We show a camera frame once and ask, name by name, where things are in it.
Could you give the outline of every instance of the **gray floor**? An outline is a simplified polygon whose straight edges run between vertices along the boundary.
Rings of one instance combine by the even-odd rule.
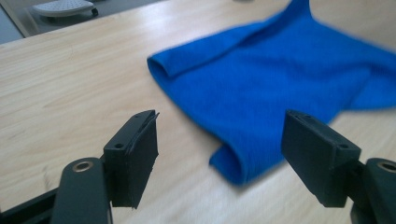
[[[38,15],[32,7],[29,7],[28,10],[33,16],[39,32],[46,33],[159,1],[162,0],[91,0],[99,11],[99,15],[97,17],[93,17],[92,13],[87,11],[76,16],[56,18],[55,21],[49,21],[48,18]],[[0,11],[0,44],[22,38],[21,34],[18,34],[18,30],[15,29],[15,27],[11,27],[13,26],[12,22],[9,19],[9,22],[6,22],[6,19],[7,15]]]

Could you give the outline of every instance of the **blue towel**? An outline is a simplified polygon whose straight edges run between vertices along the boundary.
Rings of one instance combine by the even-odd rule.
[[[341,110],[396,105],[396,55],[318,23],[308,0],[154,54],[148,68],[190,118],[223,142],[209,163],[235,185],[283,160],[288,108],[329,122]]]

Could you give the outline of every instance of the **table surface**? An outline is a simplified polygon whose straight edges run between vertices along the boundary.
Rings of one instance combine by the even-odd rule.
[[[143,110],[157,120],[156,160],[137,210],[115,223],[350,223],[324,208],[283,162],[236,188],[208,165],[219,140],[162,92],[146,59],[234,25],[263,20],[288,1],[169,0],[0,45],[0,203],[3,211],[57,188],[71,161],[103,146]],[[396,51],[395,0],[312,0],[317,20]],[[361,161],[396,161],[396,109],[347,111],[331,126],[362,148]]]

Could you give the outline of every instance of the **wood grain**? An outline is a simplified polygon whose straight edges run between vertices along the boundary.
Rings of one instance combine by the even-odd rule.
[[[160,157],[136,211],[115,223],[350,223],[322,207],[284,162],[251,185],[229,185],[212,167],[220,142],[157,86],[146,59],[231,26],[263,20],[288,1],[169,0],[0,45],[0,203],[3,211],[58,186],[62,169],[103,146],[133,114],[160,112]],[[312,0],[315,17],[396,51],[396,1]],[[396,161],[396,110],[344,112],[335,130],[361,160]]]

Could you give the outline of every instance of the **blue cloth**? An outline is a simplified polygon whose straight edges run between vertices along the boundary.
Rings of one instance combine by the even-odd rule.
[[[236,185],[283,160],[286,109],[329,122],[341,110],[396,105],[396,55],[318,23],[308,0],[154,54],[148,68],[188,116],[223,142],[210,164]]]

